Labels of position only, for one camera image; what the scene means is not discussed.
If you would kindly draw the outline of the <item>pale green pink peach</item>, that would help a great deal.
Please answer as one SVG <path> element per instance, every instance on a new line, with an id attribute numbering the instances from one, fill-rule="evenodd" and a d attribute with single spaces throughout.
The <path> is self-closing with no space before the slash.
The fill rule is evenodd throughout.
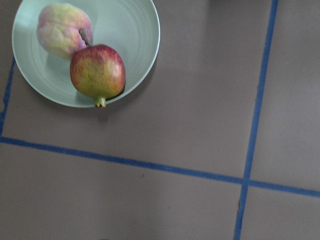
<path id="1" fill-rule="evenodd" d="M 36 35 L 49 54 L 70 60 L 91 44 L 92 32 L 86 12 L 69 3 L 52 3 L 40 12 Z"/>

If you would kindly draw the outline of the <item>brown paper table cover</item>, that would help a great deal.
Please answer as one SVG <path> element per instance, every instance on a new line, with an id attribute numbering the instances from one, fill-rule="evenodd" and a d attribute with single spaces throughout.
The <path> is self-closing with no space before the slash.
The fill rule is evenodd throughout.
<path id="1" fill-rule="evenodd" d="M 106 109 L 26 82 L 19 6 L 0 3 L 1 239 L 319 239 L 319 1 L 155 1 L 156 62 Z"/>

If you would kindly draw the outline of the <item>green plastic plate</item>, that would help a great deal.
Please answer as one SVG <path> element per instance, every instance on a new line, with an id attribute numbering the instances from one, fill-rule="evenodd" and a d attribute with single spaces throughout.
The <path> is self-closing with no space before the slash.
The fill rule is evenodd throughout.
<path id="1" fill-rule="evenodd" d="M 92 108 L 94 101 L 71 83 L 67 60 L 47 53 L 37 40 L 41 10 L 48 0 L 21 2 L 12 28 L 16 64 L 29 85 L 45 98 L 74 108 Z M 161 31 L 151 0 L 73 0 L 92 22 L 92 43 L 105 44 L 121 56 L 126 72 L 123 96 L 146 78 L 157 58 Z"/>

